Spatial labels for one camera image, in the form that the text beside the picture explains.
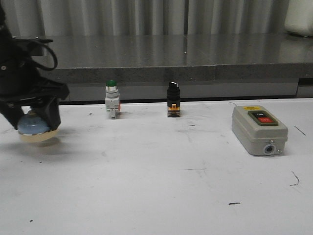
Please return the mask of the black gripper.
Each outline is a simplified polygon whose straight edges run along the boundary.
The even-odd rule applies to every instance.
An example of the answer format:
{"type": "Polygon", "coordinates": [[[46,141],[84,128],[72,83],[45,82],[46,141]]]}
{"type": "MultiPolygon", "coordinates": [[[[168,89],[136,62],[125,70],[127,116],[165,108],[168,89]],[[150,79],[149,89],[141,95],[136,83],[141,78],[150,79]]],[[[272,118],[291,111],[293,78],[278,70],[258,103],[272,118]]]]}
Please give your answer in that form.
{"type": "Polygon", "coordinates": [[[24,116],[20,106],[7,103],[19,103],[22,100],[42,102],[36,107],[38,114],[50,127],[57,130],[61,124],[59,98],[64,100],[69,95],[65,83],[55,82],[40,75],[39,69],[52,71],[58,65],[54,51],[45,42],[50,40],[14,39],[7,27],[0,28],[0,113],[18,130],[19,120],[24,116]],[[31,57],[34,47],[45,48],[52,56],[54,65],[46,67],[31,57]]]}

